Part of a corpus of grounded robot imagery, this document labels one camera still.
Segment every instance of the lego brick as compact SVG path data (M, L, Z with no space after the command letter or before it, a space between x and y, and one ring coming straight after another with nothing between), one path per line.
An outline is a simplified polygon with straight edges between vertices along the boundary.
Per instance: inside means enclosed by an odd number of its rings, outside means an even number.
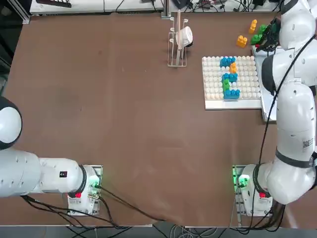
M251 39L251 45L257 44L261 38L262 38L262 35L254 35Z
M225 92L230 89L229 79L225 79L222 83L222 89Z
M257 20L253 20L249 29L249 34L253 34L257 27Z
M223 58L226 58L226 60L227 58L235 58L236 73L230 73L230 67L228 66L220 67L220 61ZM205 100L224 100L223 92L227 90L240 91L237 101L256 100L261 97L257 69L253 56L203 57L202 65Z
M237 73L224 73L221 77L221 82L224 83L224 81L228 79L230 83L236 82L238 79Z
M246 44L247 44L247 41L248 41L248 39L246 37L239 36L238 39L237 39L236 45L239 46L239 47L244 48L246 46Z
M223 94L224 100L238 100L240 97L240 90L226 90Z
M237 72L237 66L236 66L235 62L230 65L229 72L230 73L236 73Z
M237 73L231 73L229 74L229 82L233 83L238 80L238 74Z
M267 28L267 25L262 24L262 25L259 27L258 35L263 34L263 32L266 30L266 28Z
M220 67L228 67L236 61L235 58L224 57L220 60Z

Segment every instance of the metal stand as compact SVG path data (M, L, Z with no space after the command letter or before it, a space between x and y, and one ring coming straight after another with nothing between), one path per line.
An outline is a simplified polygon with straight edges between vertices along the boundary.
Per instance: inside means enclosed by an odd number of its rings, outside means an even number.
M246 210L244 207L241 190L238 186L238 184L239 184L238 179L239 179L239 176L242 174L244 167L245 167L244 165L233 165L232 166L232 175L233 175L233 185L234 185L234 191L235 191L238 227L242 227L241 215L246 215Z
M176 33L175 33L175 21L174 17L171 17L172 27L168 34L168 59L167 65L168 67L174 68L185 68L186 67L186 47L178 46L176 43ZM185 26L185 23L188 23L188 19L183 20L182 29ZM176 25L178 26L178 34L180 39L180 12L178 12L178 21L176 21Z
M29 24L31 15L21 6L18 0L7 0L16 13L22 18L23 24Z
M99 184L101 185L101 181L103 179L103 166L102 165L89 165L93 168L93 170L96 172L96 175L99 178ZM87 184L90 184L92 181L89 181L89 176L87 176ZM68 208L78 210L81 212L85 212L90 215L98 215L100 210L100 203L99 198L100 196L100 190L99 189L93 189L90 188L88 193L83 191L82 195L80 197L70 197L67 196L68 201ZM72 216L85 216L82 213L74 212L74 211L68 211L69 215Z
M169 12L169 0L163 0L163 11L161 13L161 19L170 19L171 14Z

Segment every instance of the yellow lego brick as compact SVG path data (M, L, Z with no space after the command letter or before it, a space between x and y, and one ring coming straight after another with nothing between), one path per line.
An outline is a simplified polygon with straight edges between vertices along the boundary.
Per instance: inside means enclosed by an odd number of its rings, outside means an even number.
M257 26L257 22L258 22L258 21L255 20L255 19L252 21L251 26L250 26L250 29L249 29L249 33L250 33L250 34L253 34L253 33L254 33L254 31L255 31L255 29L256 29L256 26Z
M247 44L248 39L243 36L239 36L237 39L237 46L244 48Z

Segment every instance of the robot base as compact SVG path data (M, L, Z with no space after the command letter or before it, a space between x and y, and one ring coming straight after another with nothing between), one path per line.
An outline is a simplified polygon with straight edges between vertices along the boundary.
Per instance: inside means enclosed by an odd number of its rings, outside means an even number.
M101 185L103 166L102 165L83 165L87 180L82 193L76 194L74 198L67 196L68 208L78 210L90 215L99 214L99 195L100 189L95 188L95 185ZM72 216L84 216L77 212L68 212Z
M253 170L256 165L247 165L241 174L241 177L249 178L246 185L241 187L241 195L243 198L243 203L245 206L247 216L252 215L252 201L253 201L253 192L254 192L254 183L253 183ZM272 197L260 197L257 190L255 190L254 196L254 212L253 216L263 217L265 216L272 207Z

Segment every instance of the brown mat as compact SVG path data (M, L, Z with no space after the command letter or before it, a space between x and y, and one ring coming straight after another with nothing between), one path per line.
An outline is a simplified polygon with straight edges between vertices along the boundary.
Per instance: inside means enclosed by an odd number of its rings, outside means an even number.
M253 19L272 14L189 14L188 67L167 67L170 21L159 14L34 17L23 27L5 96L22 111L15 146L42 157L103 164L103 185L157 217L191 226L228 226L232 164L256 163L260 110L205 111L202 56L250 55ZM263 161L274 158L270 125ZM284 226L317 228L317 191L288 206ZM34 196L63 205L60 194ZM120 224L154 221L107 199ZM21 198L4 198L1 225L65 224ZM87 225L104 225L84 219Z

